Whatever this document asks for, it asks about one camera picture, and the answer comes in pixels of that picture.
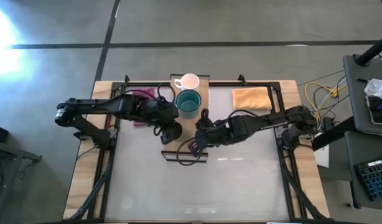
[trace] teal mug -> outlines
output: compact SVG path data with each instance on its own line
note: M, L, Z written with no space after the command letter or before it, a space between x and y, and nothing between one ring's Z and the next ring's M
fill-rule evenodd
M201 96L196 91L183 90L176 96L175 104L181 117L192 119L198 115L201 101Z

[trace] keyboard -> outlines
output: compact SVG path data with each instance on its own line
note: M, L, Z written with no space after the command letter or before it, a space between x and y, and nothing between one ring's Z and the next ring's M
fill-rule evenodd
M382 198L382 159L355 165L359 180L372 201Z

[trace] concrete floor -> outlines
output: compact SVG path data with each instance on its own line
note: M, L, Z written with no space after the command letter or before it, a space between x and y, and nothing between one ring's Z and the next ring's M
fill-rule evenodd
M79 142L73 129L54 123L57 103L90 97L101 49L5 50L4 44L103 43L114 0L0 0L0 126L10 144L42 154L17 180L4 223L61 219ZM199 41L378 40L379 0L122 0L112 43ZM213 80L292 79L303 83L342 70L342 57L369 45L314 47L196 47L110 49L102 80L166 80L170 73ZM342 74L319 82L334 86ZM299 92L303 104L303 86ZM338 121L350 102L333 109ZM346 182L322 179L332 218L382 223L382 211L346 208Z

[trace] white mug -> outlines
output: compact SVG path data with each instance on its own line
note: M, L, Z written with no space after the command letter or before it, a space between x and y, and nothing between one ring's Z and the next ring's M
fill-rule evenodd
M181 77L181 79L175 79L174 85L177 88L183 90L194 90L198 91L199 78L196 74L188 73Z

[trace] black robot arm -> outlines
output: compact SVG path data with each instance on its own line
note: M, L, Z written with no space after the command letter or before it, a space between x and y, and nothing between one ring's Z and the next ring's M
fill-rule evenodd
M59 126L74 127L80 132L74 135L83 139L92 138L100 148L109 146L111 133L108 129L99 129L83 114L112 114L119 119L138 121L154 125L154 134L161 134L161 142L167 144L182 134L182 127L175 122L179 112L173 103L166 101L163 96L149 101L138 95L121 94L108 100L79 100L70 98L57 106L55 122Z
M208 117L209 111L203 109L201 119L195 124L195 140L188 145L190 151L197 157L201 150L207 147L235 144L246 140L257 131L292 123L291 128L281 135L283 146L289 149L299 143L300 135L312 133L317 127L314 116L303 106L264 116L245 112L251 115L229 116L213 123Z

